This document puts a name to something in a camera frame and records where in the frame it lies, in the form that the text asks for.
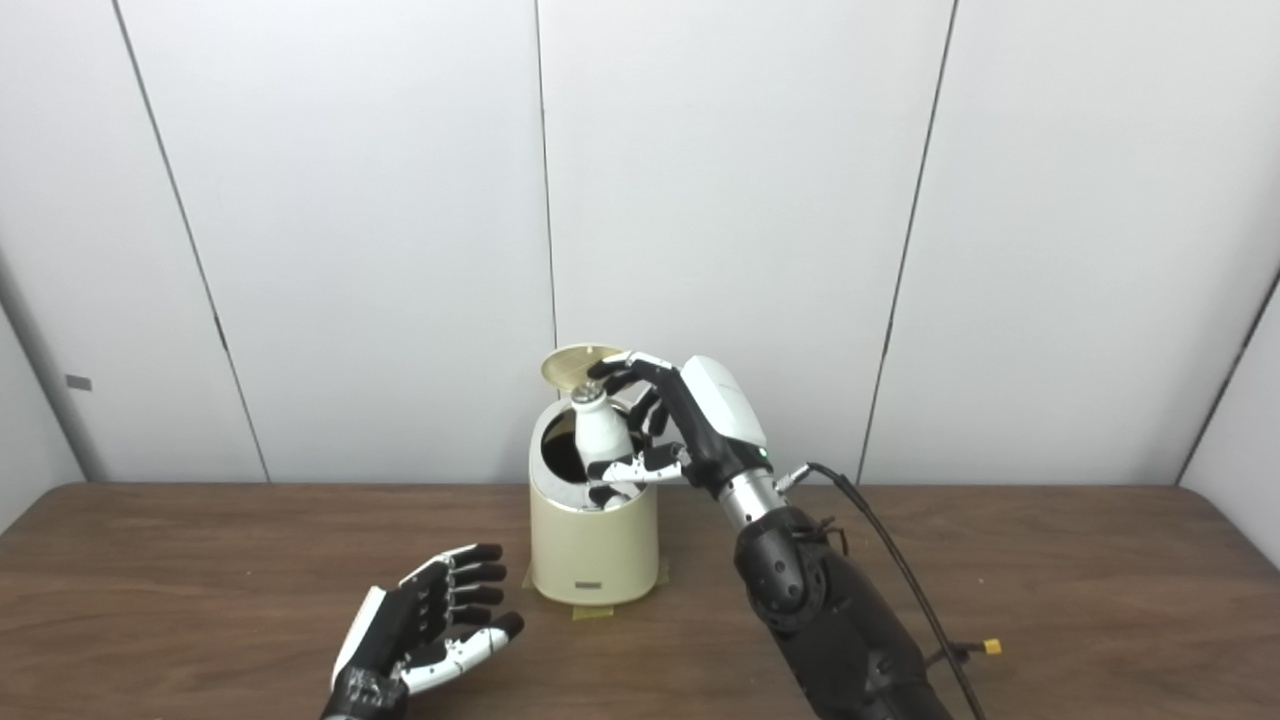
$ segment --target black cable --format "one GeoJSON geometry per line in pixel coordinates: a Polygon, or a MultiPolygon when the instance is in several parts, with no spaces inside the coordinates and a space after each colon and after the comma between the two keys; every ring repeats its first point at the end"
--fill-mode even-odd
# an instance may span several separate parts
{"type": "Polygon", "coordinates": [[[850,502],[867,518],[867,521],[872,524],[876,529],[876,534],[879,536],[888,553],[893,557],[893,562],[897,564],[897,569],[902,571],[902,577],[906,578],[906,584],[911,587],[911,594],[915,596],[915,601],[920,605],[920,610],[924,611],[924,618],[929,621],[929,628],[933,629],[933,635],[938,638],[938,644],[942,646],[942,652],[946,655],[947,665],[951,666],[951,671],[956,676],[956,682],[960,683],[960,689],[964,692],[964,698],[969,703],[969,710],[973,716],[978,720],[987,720],[987,714],[982,711],[982,703],[978,702],[978,693],[973,691],[973,684],[969,683],[969,676],[965,674],[964,667],[960,666],[960,660],[956,657],[955,648],[951,641],[947,639],[946,630],[942,629],[942,623],[938,620],[937,612],[933,611],[933,606],[929,603],[929,598],[924,596],[924,589],[920,588],[919,580],[915,579],[915,573],[911,571],[911,566],[906,562],[906,557],[902,552],[897,550],[897,544],[893,538],[888,534],[888,530],[876,516],[872,506],[867,500],[858,492],[854,483],[849,480],[845,475],[832,470],[831,468],[820,462],[809,462],[809,466],[822,473],[831,482],[840,488],[841,492],[849,497],[850,502]]]}

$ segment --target wooden table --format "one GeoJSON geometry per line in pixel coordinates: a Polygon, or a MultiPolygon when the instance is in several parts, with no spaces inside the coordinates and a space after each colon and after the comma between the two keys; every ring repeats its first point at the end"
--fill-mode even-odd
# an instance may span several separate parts
{"type": "MultiPolygon", "coordinates": [[[[572,620],[521,589],[524,486],[123,486],[55,491],[0,536],[0,717],[315,717],[370,584],[436,551],[507,547],[525,633],[415,717],[812,717],[748,610],[709,498],[662,488],[671,582],[572,620]]],[[[1280,716],[1280,574],[1175,488],[872,487],[955,639],[998,637],[970,676],[992,720],[1280,716]]],[[[852,555],[933,641],[835,489],[852,555]]],[[[940,692],[968,717],[943,667],[940,692]]]]}

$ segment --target white bottle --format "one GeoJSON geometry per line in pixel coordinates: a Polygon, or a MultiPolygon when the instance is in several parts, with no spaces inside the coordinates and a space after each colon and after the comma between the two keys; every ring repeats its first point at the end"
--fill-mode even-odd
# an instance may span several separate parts
{"type": "Polygon", "coordinates": [[[570,393],[573,404],[573,445],[582,459],[582,468],[591,462],[617,460],[631,455],[631,433],[627,423],[609,404],[600,383],[590,380],[573,388],[570,393]]]}

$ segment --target robotic arm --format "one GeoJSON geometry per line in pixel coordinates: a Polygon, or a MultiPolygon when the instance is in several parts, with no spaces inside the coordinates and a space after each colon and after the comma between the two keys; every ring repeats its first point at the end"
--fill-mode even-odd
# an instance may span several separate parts
{"type": "Polygon", "coordinates": [[[719,502],[737,532],[733,565],[751,609],[818,717],[951,720],[929,685],[920,648],[870,579],[831,547],[822,523],[787,502],[783,493],[808,468],[774,480],[764,432],[728,369],[703,356],[676,368],[623,352],[589,374],[609,393],[648,382],[630,428],[655,437],[669,419],[685,441],[594,462],[589,478],[685,478],[719,502]]]}
{"type": "Polygon", "coordinates": [[[507,575],[502,547],[471,544],[442,552],[390,591],[369,588],[333,666],[323,720],[402,720],[410,696],[471,670],[507,646],[525,621],[508,612],[490,621],[500,589],[480,583],[507,575]],[[477,625],[443,638],[453,625],[477,625]]]}

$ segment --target container lid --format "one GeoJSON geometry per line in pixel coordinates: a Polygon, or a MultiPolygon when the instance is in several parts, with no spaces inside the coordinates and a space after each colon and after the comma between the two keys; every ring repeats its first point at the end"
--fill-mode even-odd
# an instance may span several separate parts
{"type": "Polygon", "coordinates": [[[573,388],[591,379],[586,375],[586,370],[591,365],[618,352],[622,351],[608,345],[588,342],[566,345],[543,360],[543,378],[557,389],[572,392],[573,388]]]}

